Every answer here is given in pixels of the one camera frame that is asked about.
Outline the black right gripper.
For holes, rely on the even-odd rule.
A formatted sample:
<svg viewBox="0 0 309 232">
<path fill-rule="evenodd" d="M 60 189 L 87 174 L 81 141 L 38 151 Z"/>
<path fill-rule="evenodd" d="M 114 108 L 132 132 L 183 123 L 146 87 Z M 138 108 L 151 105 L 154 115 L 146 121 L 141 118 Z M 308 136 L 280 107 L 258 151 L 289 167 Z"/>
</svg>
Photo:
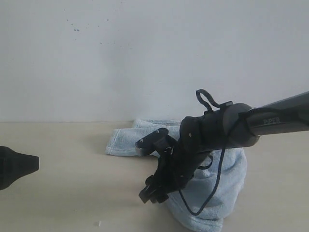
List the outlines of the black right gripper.
<svg viewBox="0 0 309 232">
<path fill-rule="evenodd" d="M 179 138 L 173 148 L 159 153 L 155 173 L 145 181 L 139 193 L 143 203 L 163 203 L 167 193 L 183 189 L 193 178 L 194 171 L 216 149 L 222 149 L 225 131 L 220 111 L 185 117 L 179 127 Z"/>
</svg>

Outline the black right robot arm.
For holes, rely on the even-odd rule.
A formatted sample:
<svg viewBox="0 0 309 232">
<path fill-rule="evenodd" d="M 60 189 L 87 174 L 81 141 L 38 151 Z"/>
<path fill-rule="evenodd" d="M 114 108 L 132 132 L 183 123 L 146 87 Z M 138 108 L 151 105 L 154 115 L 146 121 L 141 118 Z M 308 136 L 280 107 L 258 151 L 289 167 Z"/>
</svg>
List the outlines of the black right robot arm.
<svg viewBox="0 0 309 232">
<path fill-rule="evenodd" d="M 156 172 L 140 191 L 143 202 L 162 203 L 168 194 L 182 190 L 211 152 L 250 147 L 260 136 L 307 131 L 309 128 L 309 95 L 299 94 L 259 108 L 244 103 L 218 104 L 205 90 L 196 91 L 205 106 L 202 116 L 185 117 L 174 139 L 166 128 L 159 128 L 139 139 L 138 154 L 159 154 Z"/>
</svg>

